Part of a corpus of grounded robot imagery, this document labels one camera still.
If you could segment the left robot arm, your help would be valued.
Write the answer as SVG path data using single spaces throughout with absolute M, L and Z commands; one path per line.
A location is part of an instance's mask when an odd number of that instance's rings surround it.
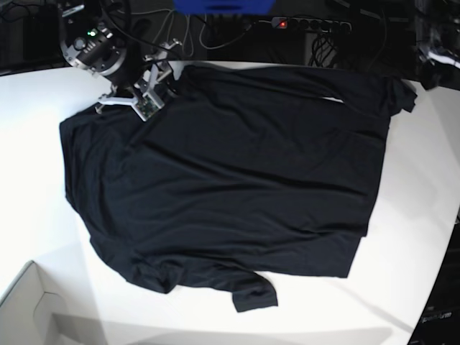
M 459 2 L 411 1 L 416 34 L 416 73 L 424 89 L 459 90 Z

